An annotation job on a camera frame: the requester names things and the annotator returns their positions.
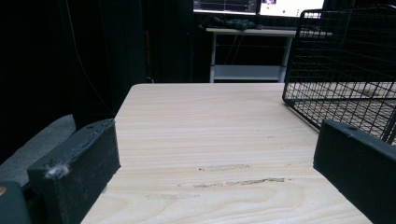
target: computer screen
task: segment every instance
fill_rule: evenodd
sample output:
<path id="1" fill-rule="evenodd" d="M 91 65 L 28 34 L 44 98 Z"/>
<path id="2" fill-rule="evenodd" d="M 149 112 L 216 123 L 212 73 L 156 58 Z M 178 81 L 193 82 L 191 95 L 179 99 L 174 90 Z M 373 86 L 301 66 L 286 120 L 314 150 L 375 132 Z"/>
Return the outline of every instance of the computer screen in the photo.
<path id="1" fill-rule="evenodd" d="M 257 0 L 194 0 L 194 12 L 256 15 Z"/>
<path id="2" fill-rule="evenodd" d="M 324 0 L 262 0 L 260 15 L 300 17 L 306 9 L 323 8 Z"/>

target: desk leg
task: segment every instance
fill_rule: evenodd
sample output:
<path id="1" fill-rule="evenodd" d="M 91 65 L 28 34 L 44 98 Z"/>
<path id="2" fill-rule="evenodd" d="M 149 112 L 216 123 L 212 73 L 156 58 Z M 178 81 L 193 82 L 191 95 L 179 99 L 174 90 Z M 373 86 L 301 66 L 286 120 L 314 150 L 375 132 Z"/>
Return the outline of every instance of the desk leg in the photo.
<path id="1" fill-rule="evenodd" d="M 282 64 L 280 65 L 279 68 L 279 77 L 277 79 L 277 82 L 285 82 L 285 75 L 286 75 L 286 69 L 288 68 L 288 59 L 289 59 L 292 39 L 293 39 L 292 37 L 286 37 L 286 46 L 285 46 L 285 50 L 283 51 L 283 59 L 282 59 Z"/>
<path id="2" fill-rule="evenodd" d="M 212 59 L 210 61 L 210 83 L 215 82 L 215 61 L 216 61 L 216 38 L 217 34 L 213 33 L 212 40 Z"/>

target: black wire basket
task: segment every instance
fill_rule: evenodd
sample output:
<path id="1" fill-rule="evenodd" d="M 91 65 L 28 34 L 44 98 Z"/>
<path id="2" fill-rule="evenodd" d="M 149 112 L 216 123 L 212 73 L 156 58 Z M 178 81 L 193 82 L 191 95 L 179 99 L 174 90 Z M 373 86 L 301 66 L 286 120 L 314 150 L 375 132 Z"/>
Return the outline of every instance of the black wire basket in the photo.
<path id="1" fill-rule="evenodd" d="M 394 6 L 302 13 L 283 100 L 312 125 L 332 119 L 396 146 L 395 80 Z"/>

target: lit screen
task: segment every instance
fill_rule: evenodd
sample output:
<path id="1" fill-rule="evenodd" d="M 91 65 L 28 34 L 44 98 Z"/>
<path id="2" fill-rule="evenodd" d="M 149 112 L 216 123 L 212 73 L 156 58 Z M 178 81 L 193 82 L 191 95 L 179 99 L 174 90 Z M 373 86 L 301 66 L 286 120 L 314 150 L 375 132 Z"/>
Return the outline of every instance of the lit screen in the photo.
<path id="1" fill-rule="evenodd" d="M 256 0 L 194 0 L 194 12 L 255 15 Z"/>
<path id="2" fill-rule="evenodd" d="M 323 8 L 324 0 L 262 0 L 260 15 L 300 17 L 306 9 Z"/>

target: white desk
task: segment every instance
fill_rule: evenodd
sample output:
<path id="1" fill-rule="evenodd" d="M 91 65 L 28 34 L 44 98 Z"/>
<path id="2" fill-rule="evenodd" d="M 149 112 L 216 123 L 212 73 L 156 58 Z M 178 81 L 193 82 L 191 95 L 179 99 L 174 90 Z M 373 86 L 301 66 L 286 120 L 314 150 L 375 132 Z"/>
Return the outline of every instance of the white desk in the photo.
<path id="1" fill-rule="evenodd" d="M 84 223 L 370 223 L 312 167 L 318 131 L 283 84 L 134 86 L 121 168 Z"/>
<path id="2" fill-rule="evenodd" d="M 290 30 L 246 30 L 239 31 L 233 29 L 207 28 L 213 33 L 212 56 L 210 64 L 210 82 L 216 79 L 237 79 L 237 80 L 276 80 L 283 82 L 286 75 L 286 67 L 290 53 L 291 41 L 296 35 L 296 31 Z M 286 37 L 286 45 L 283 52 L 282 63 L 280 65 L 221 65 L 216 64 L 216 43 L 218 35 L 261 35 Z"/>

